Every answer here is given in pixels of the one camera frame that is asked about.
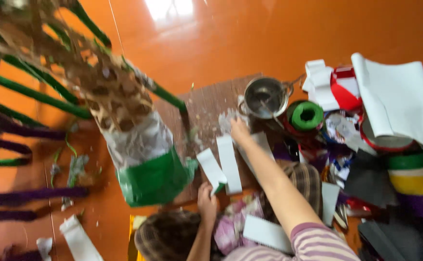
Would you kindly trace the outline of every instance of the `tape roll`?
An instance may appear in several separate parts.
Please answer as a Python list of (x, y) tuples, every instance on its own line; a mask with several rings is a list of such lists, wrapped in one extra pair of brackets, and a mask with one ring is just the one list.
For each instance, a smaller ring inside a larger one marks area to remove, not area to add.
[(310, 131), (324, 119), (324, 110), (313, 102), (300, 103), (292, 115), (292, 125), (299, 131)]

